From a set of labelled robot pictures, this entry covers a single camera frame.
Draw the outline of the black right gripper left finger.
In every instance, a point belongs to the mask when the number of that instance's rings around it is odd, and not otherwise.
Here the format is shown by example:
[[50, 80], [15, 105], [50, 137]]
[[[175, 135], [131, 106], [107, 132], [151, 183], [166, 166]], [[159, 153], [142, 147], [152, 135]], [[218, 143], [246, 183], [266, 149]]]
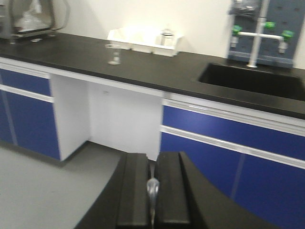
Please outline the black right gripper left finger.
[[146, 154], [123, 153], [107, 185], [76, 228], [148, 229], [148, 178]]

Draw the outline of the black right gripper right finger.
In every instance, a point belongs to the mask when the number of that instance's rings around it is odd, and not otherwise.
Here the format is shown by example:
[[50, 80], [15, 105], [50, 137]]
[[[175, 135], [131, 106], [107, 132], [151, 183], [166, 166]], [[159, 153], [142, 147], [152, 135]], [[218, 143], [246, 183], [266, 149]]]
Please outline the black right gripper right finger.
[[161, 152], [156, 229], [275, 229], [216, 188], [185, 152]]

